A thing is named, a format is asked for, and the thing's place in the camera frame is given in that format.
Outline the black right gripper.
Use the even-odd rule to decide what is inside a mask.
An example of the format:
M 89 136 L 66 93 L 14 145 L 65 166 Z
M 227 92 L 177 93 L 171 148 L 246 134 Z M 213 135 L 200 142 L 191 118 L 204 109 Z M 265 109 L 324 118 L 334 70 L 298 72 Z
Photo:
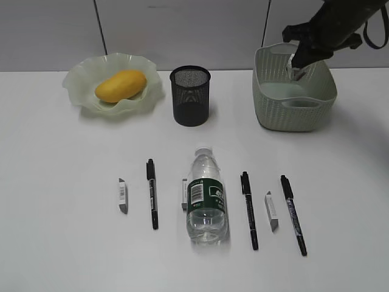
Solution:
M 292 57 L 293 68 L 302 69 L 316 61 L 327 60 L 334 52 L 350 48 L 357 49 L 366 42 L 372 49 L 381 49 L 368 37 L 368 20 L 378 11 L 386 22 L 384 0 L 338 0 L 325 1 L 310 21 L 286 26 L 283 41 L 298 41 Z

